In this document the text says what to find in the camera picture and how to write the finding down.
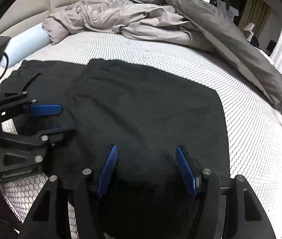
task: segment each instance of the blue gripper pad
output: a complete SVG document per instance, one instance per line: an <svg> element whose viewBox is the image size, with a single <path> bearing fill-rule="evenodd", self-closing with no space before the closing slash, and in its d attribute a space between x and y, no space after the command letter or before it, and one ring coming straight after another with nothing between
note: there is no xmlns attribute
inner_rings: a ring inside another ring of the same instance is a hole
<svg viewBox="0 0 282 239"><path fill-rule="evenodd" d="M175 159L188 193L195 198L198 194L196 190L195 176L179 146L176 148Z"/></svg>
<svg viewBox="0 0 282 239"><path fill-rule="evenodd" d="M50 105L32 105L28 107L28 113L31 116L50 116L59 115L63 110L60 104L50 104Z"/></svg>
<svg viewBox="0 0 282 239"><path fill-rule="evenodd" d="M97 189L97 194L99 198L101 198L103 194L106 193L106 190L108 189L108 185L110 183L117 160L118 160L118 148L115 145L113 145L110 150L108 159L105 161L105 164L99 176L99 184Z"/></svg>

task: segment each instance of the mesh mattress cover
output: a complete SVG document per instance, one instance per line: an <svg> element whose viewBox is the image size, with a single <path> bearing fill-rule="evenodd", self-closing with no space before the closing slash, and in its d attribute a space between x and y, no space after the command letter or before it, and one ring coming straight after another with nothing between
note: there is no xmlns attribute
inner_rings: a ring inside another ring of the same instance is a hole
<svg viewBox="0 0 282 239"><path fill-rule="evenodd" d="M131 40L119 34L78 33L26 59L87 64L97 58L152 66L214 89L225 114L231 177L242 174L247 178L276 237L282 238L282 116L257 88L223 59L180 45ZM9 68L3 79L20 65ZM17 133L12 120L2 123L2 128ZM47 179L42 173L0 184L7 203L21 221ZM72 238L79 238L70 204L68 210Z"/></svg>

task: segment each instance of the black cable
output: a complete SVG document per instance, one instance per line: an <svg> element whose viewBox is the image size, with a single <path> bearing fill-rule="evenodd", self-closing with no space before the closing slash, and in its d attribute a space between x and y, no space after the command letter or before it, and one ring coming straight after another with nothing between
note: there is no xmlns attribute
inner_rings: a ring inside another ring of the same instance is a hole
<svg viewBox="0 0 282 239"><path fill-rule="evenodd" d="M3 76L5 75L5 73L6 73L7 69L8 69L8 65L9 65L8 55L7 55L5 52L3 52L3 56L7 59L7 63L6 63L6 68L5 68L5 70L3 71L3 74L0 76L0 80L1 80L1 78L3 78Z"/></svg>

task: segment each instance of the honeycomb mesh fabric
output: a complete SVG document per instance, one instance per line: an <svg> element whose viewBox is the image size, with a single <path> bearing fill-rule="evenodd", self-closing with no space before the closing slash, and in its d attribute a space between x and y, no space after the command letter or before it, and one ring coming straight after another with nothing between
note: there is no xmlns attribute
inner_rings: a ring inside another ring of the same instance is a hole
<svg viewBox="0 0 282 239"><path fill-rule="evenodd" d="M92 58L152 66L214 89L225 114L231 177L242 174L247 178L269 216L276 237L282 238L282 116L258 89L223 59L180 45L131 40L118 34L78 33L40 49L27 60L87 64ZM20 65L21 62L9 68L4 77ZM16 133L12 120L2 127L6 132ZM46 180L41 174L0 185L21 220ZM70 219L70 223L74 224L72 236L77 238L75 219Z"/></svg>

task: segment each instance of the crumpled blanket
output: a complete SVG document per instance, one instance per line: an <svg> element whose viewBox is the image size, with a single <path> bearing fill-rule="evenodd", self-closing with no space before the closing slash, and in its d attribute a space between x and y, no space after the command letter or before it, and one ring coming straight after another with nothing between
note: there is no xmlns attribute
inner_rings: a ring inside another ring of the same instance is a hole
<svg viewBox="0 0 282 239"><path fill-rule="evenodd" d="M68 34L89 29L215 52L203 34L170 5L134 3L131 0L82 0L51 13L42 27L53 44Z"/></svg>
<svg viewBox="0 0 282 239"><path fill-rule="evenodd" d="M84 0L51 13L42 26L54 44L69 33L90 29L221 56L259 88L273 108L282 109L282 74L233 22L202 0Z"/></svg>

